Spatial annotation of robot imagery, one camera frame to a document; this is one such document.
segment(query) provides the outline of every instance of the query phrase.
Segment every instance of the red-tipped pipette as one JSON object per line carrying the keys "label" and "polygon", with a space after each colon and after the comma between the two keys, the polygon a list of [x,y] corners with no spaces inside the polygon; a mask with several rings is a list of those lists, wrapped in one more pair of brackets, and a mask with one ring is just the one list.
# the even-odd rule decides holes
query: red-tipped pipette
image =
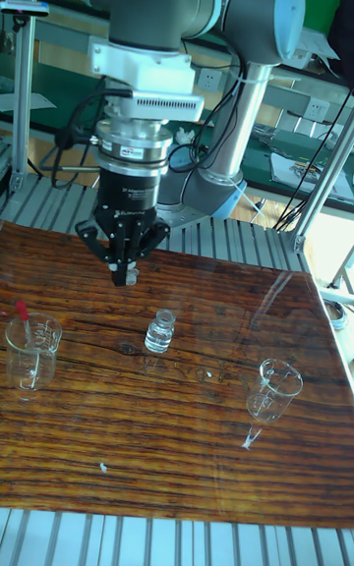
{"label": "red-tipped pipette", "polygon": [[29,343],[31,344],[31,332],[30,332],[30,322],[29,322],[29,313],[27,310],[27,306],[23,300],[17,300],[16,308],[24,323],[25,335]]}

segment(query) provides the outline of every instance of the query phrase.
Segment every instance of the small glass bottle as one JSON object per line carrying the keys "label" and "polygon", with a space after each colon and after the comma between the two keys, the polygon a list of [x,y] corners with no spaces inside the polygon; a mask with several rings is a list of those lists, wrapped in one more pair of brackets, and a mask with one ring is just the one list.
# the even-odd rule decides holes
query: small glass bottle
{"label": "small glass bottle", "polygon": [[166,352],[174,332],[173,324],[176,315],[168,309],[157,311],[155,319],[149,324],[146,336],[146,346],[151,352],[161,354]]}

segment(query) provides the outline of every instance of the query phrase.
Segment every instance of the wooden table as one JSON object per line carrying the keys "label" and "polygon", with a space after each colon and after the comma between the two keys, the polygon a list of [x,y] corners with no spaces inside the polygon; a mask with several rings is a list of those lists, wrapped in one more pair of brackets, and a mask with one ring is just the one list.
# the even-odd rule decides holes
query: wooden table
{"label": "wooden table", "polygon": [[[115,288],[77,237],[4,225],[0,506],[353,527],[353,396],[311,277],[168,252],[139,269]],[[63,326],[55,377],[26,403],[5,377],[19,297]],[[164,307],[175,335],[155,356]],[[247,390],[270,356],[304,389],[247,450]]]}

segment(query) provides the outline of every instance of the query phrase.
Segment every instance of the cable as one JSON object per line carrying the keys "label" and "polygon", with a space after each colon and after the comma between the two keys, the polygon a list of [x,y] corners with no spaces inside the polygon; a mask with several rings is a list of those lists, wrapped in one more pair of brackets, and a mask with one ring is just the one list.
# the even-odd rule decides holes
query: cable
{"label": "cable", "polygon": [[1,18],[0,40],[1,40],[1,47],[5,47],[5,14],[2,14],[2,18]]}
{"label": "cable", "polygon": [[324,300],[324,303],[327,307],[334,309],[339,314],[337,319],[330,320],[334,330],[342,330],[345,328],[345,326],[348,325],[349,319],[344,306],[340,302],[333,302],[332,300]]}
{"label": "cable", "polygon": [[[182,39],[182,44],[184,46],[186,55],[192,55],[192,53],[188,51],[187,44],[184,39]],[[216,71],[221,70],[223,68],[238,68],[238,64],[224,64],[223,66],[209,66],[208,64],[198,64],[197,62],[194,62],[193,59],[191,65],[194,66],[195,68],[210,68],[211,70],[216,70]]]}
{"label": "cable", "polygon": [[[243,79],[246,76],[247,66],[246,66],[246,62],[245,62],[242,54],[240,53],[240,51],[233,44],[231,44],[231,42],[228,40],[228,38],[226,38],[224,36],[222,36],[222,37],[227,41],[227,43],[229,45],[231,45],[233,53],[237,54],[237,56],[239,58],[240,64],[238,66],[238,68],[239,68],[238,76],[237,76],[233,86],[222,96],[221,100],[217,103],[217,105],[215,105],[215,107],[208,114],[203,126],[200,128],[200,130],[198,131],[197,135],[192,140],[192,142],[190,142],[188,144],[179,144],[174,149],[172,149],[172,151],[170,152],[170,154],[168,156],[169,167],[170,167],[170,170],[175,172],[175,173],[190,173],[191,171],[194,171],[195,169],[198,169],[198,168],[207,169],[210,166],[212,166],[219,150],[224,145],[224,143],[227,141],[227,139],[229,138],[229,136],[232,134],[232,132],[234,131],[234,129],[236,127],[236,123],[237,123],[236,108],[237,108],[237,104],[238,104],[239,98],[241,96],[243,87],[244,87],[244,84],[241,84],[240,79]],[[201,137],[202,137],[203,131],[207,127],[211,118],[216,113],[218,113],[225,105],[227,105],[229,103],[232,96],[235,96],[235,102],[234,102],[234,105],[233,105],[232,110],[230,112],[230,116],[229,116],[228,121],[225,125],[225,128],[224,128],[219,140],[214,145],[214,147],[212,149],[208,149],[206,151],[204,147],[200,147]],[[233,125],[231,131],[229,132],[229,134],[226,136],[226,133],[228,132],[228,129],[229,129],[229,126],[230,126],[230,123],[232,121],[232,117],[233,117],[234,114],[235,114],[234,125]],[[179,149],[186,147],[186,146],[190,149],[190,157],[191,157],[193,164],[189,165],[188,167],[186,167],[184,169],[182,169],[182,168],[176,169],[173,166],[171,166],[171,158]],[[201,151],[204,151],[206,153],[206,157],[202,161],[200,161],[200,159],[199,159]],[[213,159],[213,161],[211,162],[211,164],[208,167],[203,167],[202,166],[203,161],[206,158],[209,158],[215,151],[216,151],[216,155],[215,155],[215,158]]]}
{"label": "cable", "polygon": [[[57,136],[57,140],[59,142],[58,146],[58,150],[55,156],[55,160],[54,160],[54,164],[53,164],[53,170],[52,170],[52,174],[51,174],[51,183],[54,189],[60,189],[60,190],[64,190],[66,188],[68,188],[68,186],[71,186],[71,184],[73,184],[73,182],[75,182],[75,180],[78,177],[78,173],[76,173],[73,178],[69,181],[66,182],[64,184],[61,184],[60,186],[58,186],[57,183],[57,172],[58,172],[58,167],[60,164],[60,160],[63,154],[63,151],[65,149],[68,148],[68,144],[70,142],[70,140],[73,139],[73,131],[75,129],[75,121],[76,119],[80,116],[80,114],[83,113],[85,107],[87,107],[88,103],[90,101],[92,101],[95,98],[99,98],[98,101],[98,105],[97,105],[97,109],[96,109],[96,113],[92,122],[92,126],[91,126],[91,131],[90,131],[90,135],[93,134],[94,132],[94,128],[96,123],[98,122],[98,118],[101,114],[101,108],[102,108],[102,101],[103,101],[103,97],[105,96],[122,96],[124,98],[132,98],[133,97],[133,93],[131,90],[127,89],[127,88],[119,88],[119,89],[113,89],[113,88],[107,88],[107,89],[102,89],[102,90],[95,90],[94,92],[92,92],[91,94],[88,94],[88,96],[86,96],[85,98],[83,98],[80,103],[78,103],[78,105],[76,106],[76,108],[74,109],[74,111],[71,114],[71,117],[68,121],[67,126],[63,129],[63,131],[60,133],[59,137]],[[79,166],[82,166],[85,158],[88,154],[89,151],[89,147],[90,147],[90,141],[89,141],[88,137],[88,144],[85,147],[84,153],[83,153],[83,157],[80,161]]]}
{"label": "cable", "polygon": [[[321,142],[319,148],[317,149],[315,155],[312,157],[312,159],[310,160],[309,164],[307,165],[307,168],[305,169],[305,172],[304,172],[303,176],[301,177],[300,182],[299,182],[298,186],[296,187],[296,189],[295,189],[293,195],[291,196],[290,200],[289,200],[288,203],[286,204],[285,208],[283,209],[282,213],[280,214],[279,218],[277,219],[275,225],[273,226],[273,229],[274,229],[274,230],[277,230],[277,231],[282,230],[282,229],[284,228],[284,222],[286,221],[287,217],[290,216],[290,215],[291,215],[294,211],[296,211],[297,208],[299,207],[299,206],[296,206],[295,208],[292,208],[289,212],[286,212],[287,209],[288,209],[288,207],[290,206],[291,202],[297,197],[298,192],[299,192],[299,190],[300,190],[300,188],[301,188],[301,186],[302,186],[302,184],[303,184],[303,182],[304,182],[304,180],[305,180],[305,178],[306,178],[306,176],[307,176],[307,174],[308,174],[308,171],[310,170],[310,168],[311,168],[312,165],[314,164],[314,162],[315,162],[316,158],[318,157],[320,151],[322,150],[322,148],[323,148],[323,146],[324,146],[324,144],[325,144],[325,141],[327,140],[328,136],[329,136],[330,133],[333,131],[333,128],[334,128],[334,126],[336,125],[336,123],[337,123],[337,121],[338,121],[338,118],[339,118],[339,116],[341,115],[341,113],[342,113],[342,111],[343,111],[343,109],[344,109],[344,107],[345,107],[345,105],[346,105],[346,103],[347,103],[347,101],[348,101],[350,95],[352,94],[352,91],[353,91],[353,90],[349,90],[349,92],[347,93],[347,95],[346,95],[346,97],[345,97],[343,103],[341,104],[341,106],[340,106],[340,108],[339,108],[339,111],[338,111],[338,113],[337,113],[337,115],[336,115],[334,121],[333,121],[333,122],[331,123],[331,125],[329,126],[329,129],[328,129],[328,131],[326,132],[326,134],[325,134],[325,136],[324,136],[324,139],[322,140],[322,142]],[[304,208],[304,206],[305,206],[305,204],[307,203],[308,199],[309,199],[309,198],[303,199],[303,201],[302,201],[302,203],[303,203],[302,209]]]}

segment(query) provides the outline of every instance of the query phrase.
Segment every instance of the black cable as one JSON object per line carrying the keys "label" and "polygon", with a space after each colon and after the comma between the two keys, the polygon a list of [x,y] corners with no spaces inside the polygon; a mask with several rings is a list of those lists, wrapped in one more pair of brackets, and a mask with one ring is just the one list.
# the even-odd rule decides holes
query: black cable
{"label": "black cable", "polygon": [[2,40],[2,45],[5,46],[5,14],[2,14],[2,18],[1,18],[0,38]]}
{"label": "black cable", "polygon": [[[187,44],[186,41],[184,39],[182,39],[182,44],[184,46],[186,55],[192,55],[192,53],[189,52],[188,48],[187,48]],[[223,68],[237,68],[238,64],[224,64],[223,66],[209,66],[208,64],[198,64],[197,62],[194,62],[192,59],[192,66],[195,66],[196,68],[210,68],[211,70],[221,70]]]}
{"label": "black cable", "polygon": [[35,166],[35,164],[33,164],[33,162],[28,158],[28,165],[30,166],[30,168],[32,169],[32,171],[34,171],[34,173],[37,174],[38,178],[41,179],[43,177],[43,173],[41,173],[39,171],[39,169],[37,169],[37,167]]}
{"label": "black cable", "polygon": [[[307,165],[307,168],[305,169],[305,172],[304,172],[303,176],[301,177],[300,182],[299,182],[298,186],[296,187],[296,189],[295,189],[293,195],[291,196],[290,200],[289,200],[288,203],[286,204],[285,208],[283,209],[282,213],[280,214],[279,218],[277,219],[275,225],[273,226],[273,229],[274,229],[274,230],[280,231],[280,230],[283,228],[283,222],[287,219],[288,216],[291,215],[291,213],[292,213],[294,210],[297,209],[298,206],[296,206],[295,208],[292,208],[289,212],[286,213],[286,210],[288,209],[288,207],[289,207],[289,205],[291,204],[291,202],[297,197],[298,192],[299,192],[299,190],[300,190],[300,188],[301,188],[301,186],[302,186],[302,184],[303,184],[303,182],[304,182],[304,180],[305,180],[305,178],[306,178],[306,176],[307,176],[309,170],[311,169],[311,167],[312,167],[312,165],[314,164],[316,158],[318,157],[320,151],[322,150],[322,148],[323,148],[323,146],[324,146],[324,144],[325,144],[325,141],[326,141],[327,138],[329,137],[330,133],[333,131],[333,128],[334,128],[334,126],[336,125],[336,123],[337,123],[337,121],[338,121],[338,118],[339,118],[339,116],[341,115],[341,113],[342,113],[342,111],[343,111],[343,109],[344,109],[344,107],[345,107],[345,105],[346,105],[346,103],[347,103],[347,101],[348,101],[350,95],[352,94],[352,92],[353,92],[353,90],[349,90],[348,94],[346,95],[346,97],[345,97],[343,103],[341,104],[341,106],[340,106],[340,108],[339,108],[339,111],[338,111],[338,113],[337,113],[337,115],[336,115],[334,121],[333,121],[332,124],[329,126],[329,129],[328,129],[328,131],[326,132],[326,134],[325,134],[325,136],[324,136],[324,139],[322,140],[322,142],[321,142],[319,148],[317,149],[315,155],[312,157],[312,159],[310,160],[309,164]],[[304,205],[302,206],[302,209],[304,208],[304,206],[305,206],[306,202],[308,201],[308,199],[309,199],[309,198],[303,199]]]}
{"label": "black cable", "polygon": [[[246,77],[246,73],[247,73],[247,66],[246,66],[246,62],[244,60],[244,58],[242,57],[241,53],[234,47],[232,47],[232,50],[234,53],[236,53],[239,57],[239,61],[240,61],[240,65],[239,65],[239,74],[235,80],[235,83],[233,84],[233,86],[222,96],[221,100],[217,103],[217,105],[215,105],[215,107],[211,110],[211,112],[208,114],[208,116],[206,117],[206,120],[203,124],[203,126],[200,128],[200,130],[198,131],[197,135],[195,136],[194,140],[188,144],[179,144],[178,146],[176,146],[174,149],[172,149],[172,151],[170,152],[169,156],[168,156],[168,162],[169,162],[169,167],[170,170],[175,172],[175,173],[189,173],[191,171],[194,171],[197,168],[209,168],[209,166],[211,166],[217,156],[217,154],[215,155],[215,158],[213,160],[213,162],[211,162],[211,164],[208,167],[203,167],[202,166],[202,162],[207,158],[210,157],[215,151],[219,152],[219,150],[221,149],[222,145],[225,143],[225,141],[229,138],[229,136],[232,134],[232,132],[234,131],[235,127],[236,127],[236,122],[237,122],[237,116],[235,119],[235,123],[234,126],[231,130],[231,132],[229,133],[229,135],[227,137],[225,137],[226,132],[228,131],[229,125],[231,123],[231,119],[233,114],[236,112],[236,108],[237,108],[237,104],[239,101],[239,98],[241,96],[244,84],[239,84],[240,80]],[[213,116],[218,113],[225,105],[227,105],[227,103],[229,102],[229,100],[231,99],[231,97],[234,95],[234,91],[235,88],[237,87],[237,84],[239,84],[239,89],[237,94],[235,95],[235,102],[234,105],[232,107],[228,122],[225,125],[225,128],[222,132],[222,135],[220,136],[219,140],[217,141],[217,143],[214,145],[214,147],[212,149],[208,149],[206,152],[206,157],[200,161],[199,155],[200,152],[203,151],[204,149],[202,147],[200,147],[200,143],[201,143],[201,137],[203,134],[204,129],[207,127],[208,123],[210,122],[210,120],[213,118]],[[171,166],[171,158],[172,156],[181,148],[183,147],[188,147],[190,149],[190,157],[191,160],[193,162],[192,165],[189,165],[188,167],[182,169],[182,168],[174,168],[173,166]]]}
{"label": "black cable", "polygon": [[[73,184],[73,182],[75,182],[75,180],[77,179],[79,173],[75,173],[75,175],[73,176],[73,178],[69,182],[65,182],[64,184],[61,184],[60,186],[58,186],[56,176],[57,176],[58,167],[59,167],[59,164],[60,164],[60,160],[61,160],[63,151],[67,148],[68,142],[69,142],[70,138],[72,137],[73,131],[75,129],[75,121],[76,121],[77,117],[79,117],[80,114],[83,113],[85,107],[88,105],[88,103],[90,101],[92,101],[93,99],[98,97],[100,100],[98,101],[96,113],[95,113],[95,116],[94,116],[94,119],[93,119],[93,122],[92,122],[90,136],[93,134],[95,125],[98,122],[99,115],[101,114],[102,101],[103,101],[103,97],[105,97],[105,96],[122,96],[124,98],[132,98],[133,93],[132,93],[131,90],[128,90],[126,88],[124,88],[124,89],[122,89],[122,88],[119,88],[119,89],[118,88],[117,89],[106,88],[106,89],[102,89],[102,90],[97,89],[94,92],[91,92],[90,94],[88,94],[88,96],[83,98],[80,101],[80,103],[78,103],[78,105],[76,106],[76,108],[73,110],[73,112],[71,114],[71,117],[68,121],[67,126],[64,128],[64,132],[60,136],[60,140],[59,140],[60,143],[57,145],[58,150],[57,150],[57,153],[55,155],[53,170],[52,170],[52,174],[51,174],[51,183],[52,183],[52,186],[53,186],[54,189],[64,190],[64,189],[68,188],[68,186],[71,186],[71,184]],[[89,142],[90,136],[88,137],[88,144],[85,147],[83,157],[80,161],[79,166],[83,165],[85,158],[88,154],[89,147],[90,147],[90,142]]]}

